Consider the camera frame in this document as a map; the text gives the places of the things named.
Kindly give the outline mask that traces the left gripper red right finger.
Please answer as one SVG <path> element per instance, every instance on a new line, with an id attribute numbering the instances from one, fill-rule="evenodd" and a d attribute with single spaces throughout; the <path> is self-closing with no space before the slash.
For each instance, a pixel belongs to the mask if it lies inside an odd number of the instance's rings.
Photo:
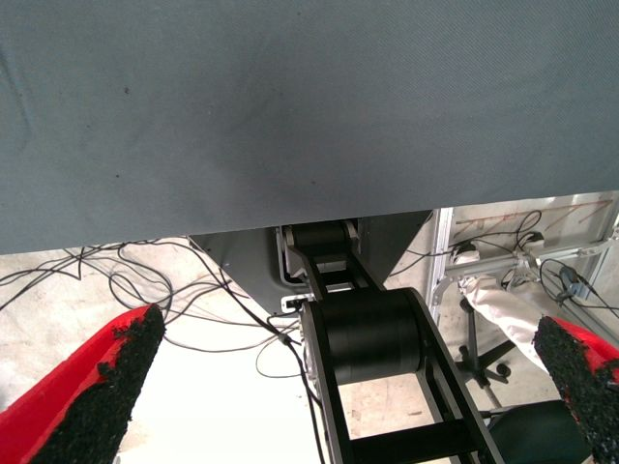
<path id="1" fill-rule="evenodd" d="M 618 349 L 563 319 L 539 321 L 536 353 L 596 463 L 618 461 Z"/>

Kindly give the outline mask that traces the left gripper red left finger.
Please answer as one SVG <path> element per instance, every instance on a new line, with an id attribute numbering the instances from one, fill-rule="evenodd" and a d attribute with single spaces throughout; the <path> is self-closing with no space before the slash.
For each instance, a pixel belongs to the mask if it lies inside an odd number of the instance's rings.
<path id="1" fill-rule="evenodd" d="M 113 462 L 164 332 L 155 304 L 98 330 L 2 412 L 2 462 Z"/>

